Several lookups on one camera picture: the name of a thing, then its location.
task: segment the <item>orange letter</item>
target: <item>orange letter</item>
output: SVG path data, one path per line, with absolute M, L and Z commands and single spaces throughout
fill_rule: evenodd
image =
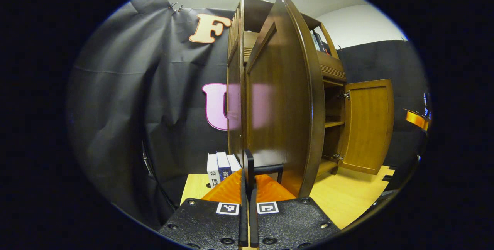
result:
M 216 36 L 220 36 L 223 32 L 223 25 L 229 27 L 232 24 L 229 18 L 208 14 L 199 14 L 197 17 L 199 18 L 199 23 L 197 24 L 196 33 L 189 37 L 189 40 L 193 42 L 213 43 L 215 38 L 211 37 L 211 30 L 215 32 Z

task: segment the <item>wooden cabinet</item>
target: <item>wooden cabinet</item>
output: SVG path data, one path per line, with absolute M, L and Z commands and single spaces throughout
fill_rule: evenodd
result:
M 320 27 L 330 55 L 316 50 Z M 241 0 L 228 45 L 230 154 L 255 166 L 284 164 L 282 185 L 309 195 L 318 173 L 338 166 L 377 174 L 391 139 L 389 79 L 346 83 L 324 25 L 291 0 Z

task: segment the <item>white wall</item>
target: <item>white wall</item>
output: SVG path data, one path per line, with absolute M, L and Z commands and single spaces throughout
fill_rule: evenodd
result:
M 386 15 L 371 5 L 338 9 L 316 19 L 326 27 L 336 49 L 376 41 L 407 40 Z M 319 28 L 316 32 L 323 36 Z

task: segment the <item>yellow table surface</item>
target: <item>yellow table surface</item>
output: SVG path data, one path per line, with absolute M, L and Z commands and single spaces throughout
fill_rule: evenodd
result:
M 316 178 L 310 197 L 336 226 L 343 229 L 377 200 L 388 185 L 382 179 L 393 174 L 394 170 L 388 166 L 382 166 L 377 175 L 338 168 L 336 175 L 327 172 Z M 208 183 L 207 174 L 189 174 L 181 203 L 187 198 L 202 198 L 211 190 L 206 187 Z

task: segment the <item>open cabinet door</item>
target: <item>open cabinet door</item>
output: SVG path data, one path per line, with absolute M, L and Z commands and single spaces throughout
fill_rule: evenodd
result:
M 284 164 L 282 185 L 306 197 L 323 150 L 325 99 L 309 28 L 276 0 L 245 68 L 247 148 L 255 166 Z
M 376 175 L 388 152 L 394 121 L 390 79 L 345 85 L 345 128 L 338 165 Z

